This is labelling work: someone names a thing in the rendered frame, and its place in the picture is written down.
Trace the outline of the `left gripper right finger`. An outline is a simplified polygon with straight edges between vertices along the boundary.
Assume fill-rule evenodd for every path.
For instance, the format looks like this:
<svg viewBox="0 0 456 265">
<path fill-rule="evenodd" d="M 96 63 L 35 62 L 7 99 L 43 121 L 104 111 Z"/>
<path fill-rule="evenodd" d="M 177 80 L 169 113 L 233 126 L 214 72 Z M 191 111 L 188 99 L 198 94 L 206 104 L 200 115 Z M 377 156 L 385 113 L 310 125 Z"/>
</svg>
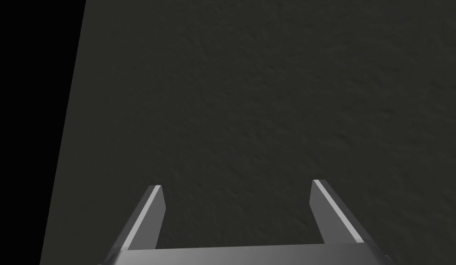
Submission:
<svg viewBox="0 0 456 265">
<path fill-rule="evenodd" d="M 325 243 L 368 243 L 370 234 L 324 179 L 312 181 L 309 205 Z"/>
</svg>

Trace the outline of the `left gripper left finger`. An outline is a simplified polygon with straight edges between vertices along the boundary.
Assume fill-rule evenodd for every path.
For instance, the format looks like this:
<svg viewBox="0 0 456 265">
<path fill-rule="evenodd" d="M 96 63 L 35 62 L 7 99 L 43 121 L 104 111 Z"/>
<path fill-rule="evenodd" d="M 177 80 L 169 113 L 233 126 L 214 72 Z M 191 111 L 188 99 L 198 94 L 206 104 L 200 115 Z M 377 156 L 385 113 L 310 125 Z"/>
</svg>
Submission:
<svg viewBox="0 0 456 265">
<path fill-rule="evenodd" d="M 151 185 L 119 235 L 116 250 L 155 249 L 165 211 L 162 186 Z"/>
</svg>

